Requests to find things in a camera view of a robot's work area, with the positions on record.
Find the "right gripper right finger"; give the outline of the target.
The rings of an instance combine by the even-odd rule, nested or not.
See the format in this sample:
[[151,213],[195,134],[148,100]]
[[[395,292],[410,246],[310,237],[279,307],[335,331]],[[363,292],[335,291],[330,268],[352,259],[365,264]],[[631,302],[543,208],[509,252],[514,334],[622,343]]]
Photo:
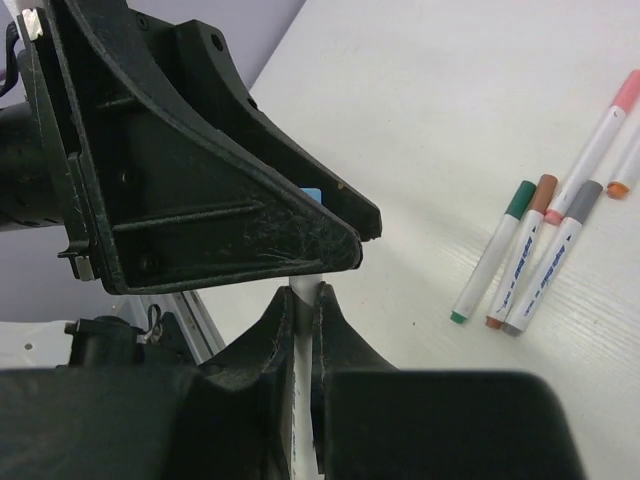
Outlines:
[[401,370],[321,284],[312,310],[311,419],[328,479],[582,479],[561,403],[518,371]]

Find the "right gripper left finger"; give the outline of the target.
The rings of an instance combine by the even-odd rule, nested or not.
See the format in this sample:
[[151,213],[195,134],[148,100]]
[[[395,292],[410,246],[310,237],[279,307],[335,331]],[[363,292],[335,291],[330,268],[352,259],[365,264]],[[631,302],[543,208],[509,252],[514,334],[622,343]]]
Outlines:
[[1,375],[5,479],[285,479],[294,295],[200,366],[123,320],[64,327],[69,361]]

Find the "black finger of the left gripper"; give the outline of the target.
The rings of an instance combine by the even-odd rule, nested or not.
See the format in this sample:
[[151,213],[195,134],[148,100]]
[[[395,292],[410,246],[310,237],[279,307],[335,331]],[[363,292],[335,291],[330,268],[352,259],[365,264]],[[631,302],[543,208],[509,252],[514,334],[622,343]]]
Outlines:
[[379,208],[257,106],[222,32],[123,1],[17,11],[14,225],[76,278],[162,294],[357,268]]

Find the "blue cap marker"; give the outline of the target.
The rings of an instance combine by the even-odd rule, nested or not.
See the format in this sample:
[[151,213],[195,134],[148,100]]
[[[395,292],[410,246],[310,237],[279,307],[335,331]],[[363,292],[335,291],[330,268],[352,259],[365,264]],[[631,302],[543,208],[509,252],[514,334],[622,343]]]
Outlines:
[[311,416],[313,306],[321,274],[293,276],[294,343],[292,370],[291,478],[320,479]]

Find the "grey cap marker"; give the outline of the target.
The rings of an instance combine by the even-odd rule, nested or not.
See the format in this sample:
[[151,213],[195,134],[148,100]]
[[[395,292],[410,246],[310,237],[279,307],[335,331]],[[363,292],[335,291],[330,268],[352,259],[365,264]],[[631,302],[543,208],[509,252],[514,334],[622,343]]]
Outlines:
[[580,187],[523,293],[511,308],[502,328],[506,334],[517,337],[528,328],[577,243],[583,225],[602,191],[603,186],[594,180],[587,180]]

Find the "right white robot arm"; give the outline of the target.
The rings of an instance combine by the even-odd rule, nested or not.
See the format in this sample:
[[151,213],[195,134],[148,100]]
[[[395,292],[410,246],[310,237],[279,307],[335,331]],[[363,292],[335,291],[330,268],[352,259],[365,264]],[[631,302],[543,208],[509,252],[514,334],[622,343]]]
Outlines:
[[[581,479],[565,414],[538,377],[400,370],[346,321],[329,284],[312,308],[311,466],[327,479]],[[1,375],[5,479],[288,479],[293,321],[261,318],[196,364],[175,317],[160,339],[103,316],[67,323],[68,360]]]

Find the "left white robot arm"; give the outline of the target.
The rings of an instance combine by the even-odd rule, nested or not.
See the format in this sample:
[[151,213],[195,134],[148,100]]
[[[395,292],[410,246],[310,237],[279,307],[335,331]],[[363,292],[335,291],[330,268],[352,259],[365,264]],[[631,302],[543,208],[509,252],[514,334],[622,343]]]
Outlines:
[[150,295],[359,267],[379,208],[258,107],[223,33],[124,1],[6,30],[1,227],[61,225],[77,279]]

